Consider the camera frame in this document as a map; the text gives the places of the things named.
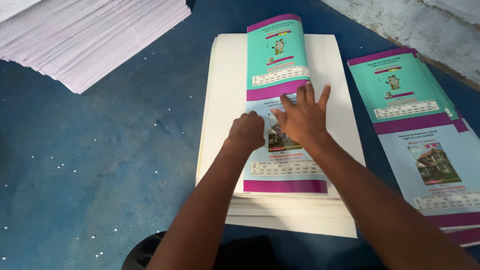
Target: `human hand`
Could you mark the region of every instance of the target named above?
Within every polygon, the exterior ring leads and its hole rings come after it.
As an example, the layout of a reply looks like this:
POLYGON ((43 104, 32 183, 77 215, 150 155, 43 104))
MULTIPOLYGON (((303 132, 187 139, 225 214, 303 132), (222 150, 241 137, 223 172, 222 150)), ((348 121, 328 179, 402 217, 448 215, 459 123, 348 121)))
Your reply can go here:
POLYGON ((322 134, 327 134, 325 114, 330 89, 330 84, 326 84, 318 103, 315 103, 315 92, 311 82, 298 87, 297 104, 292 104, 285 95, 281 96, 285 112, 279 109, 272 109, 271 112, 282 131, 302 146, 318 141, 322 134))
POLYGON ((233 121, 225 142, 253 152, 265 144, 264 125, 264 119, 255 111, 244 113, 233 121))

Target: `concrete wall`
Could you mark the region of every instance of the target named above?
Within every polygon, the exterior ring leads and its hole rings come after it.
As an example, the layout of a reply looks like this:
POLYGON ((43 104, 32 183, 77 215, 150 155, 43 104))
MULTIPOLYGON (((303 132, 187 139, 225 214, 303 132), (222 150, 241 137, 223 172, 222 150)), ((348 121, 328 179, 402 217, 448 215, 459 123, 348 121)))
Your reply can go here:
POLYGON ((480 0, 322 1, 480 90, 480 0))

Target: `blue floor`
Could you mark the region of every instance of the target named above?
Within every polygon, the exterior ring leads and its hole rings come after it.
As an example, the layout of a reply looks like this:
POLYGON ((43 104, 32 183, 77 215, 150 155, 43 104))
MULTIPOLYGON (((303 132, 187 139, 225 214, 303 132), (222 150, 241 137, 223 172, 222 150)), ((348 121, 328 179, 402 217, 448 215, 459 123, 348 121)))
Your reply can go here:
MULTIPOLYGON (((82 95, 0 61, 0 226, 8 227, 0 269, 118 270, 133 246, 166 230, 194 188, 213 39, 283 13, 298 14, 306 34, 335 34, 344 62, 396 48, 319 0, 198 0, 184 22, 82 95)), ((430 68, 479 133, 480 93, 430 68)), ((345 73, 367 166, 398 191, 345 73)), ((260 234, 287 269, 380 264, 361 238, 227 225, 224 241, 260 234)))

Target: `white paper stack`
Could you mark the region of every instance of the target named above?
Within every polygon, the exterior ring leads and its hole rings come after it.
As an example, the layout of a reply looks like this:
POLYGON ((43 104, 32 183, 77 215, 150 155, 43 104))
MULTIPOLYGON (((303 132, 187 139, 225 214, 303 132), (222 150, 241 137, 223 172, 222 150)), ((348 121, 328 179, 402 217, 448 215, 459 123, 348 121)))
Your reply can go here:
POLYGON ((185 0, 5 0, 0 58, 82 93, 190 13, 185 0))
MULTIPOLYGON (((318 99, 326 83, 332 85, 327 106, 327 130, 362 165, 363 151, 333 35, 305 35, 311 80, 318 99)), ((246 109, 247 34, 219 35, 212 46, 205 97, 198 183, 227 138, 231 124, 246 109)), ((243 175, 235 188, 227 224, 306 233, 357 237, 355 222, 335 187, 328 195, 243 193, 243 175)))

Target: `dark skin arm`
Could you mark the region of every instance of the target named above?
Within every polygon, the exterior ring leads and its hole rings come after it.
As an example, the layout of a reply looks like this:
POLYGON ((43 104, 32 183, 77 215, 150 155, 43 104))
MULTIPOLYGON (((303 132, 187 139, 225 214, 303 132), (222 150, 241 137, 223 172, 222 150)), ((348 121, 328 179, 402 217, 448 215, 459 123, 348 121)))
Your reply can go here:
POLYGON ((154 253, 147 270, 211 269, 228 206, 250 154, 265 144, 256 112, 233 122, 228 138, 154 253))
POLYGON ((428 223, 402 197, 345 152, 325 128, 330 85, 315 102, 311 83, 297 90, 297 104, 282 96, 286 113, 272 110, 281 129, 304 146, 335 185, 365 239, 395 269, 480 269, 479 264, 428 223))
MULTIPOLYGON (((297 105, 281 98, 287 114, 272 112, 282 130, 305 147, 336 186, 385 265, 393 270, 480 269, 333 140, 325 128, 329 94, 327 85, 315 103, 312 85, 301 86, 297 105)), ((254 112, 234 122, 217 158, 173 221, 147 270, 212 268, 233 190, 251 152, 264 145, 263 128, 263 119, 254 112)))

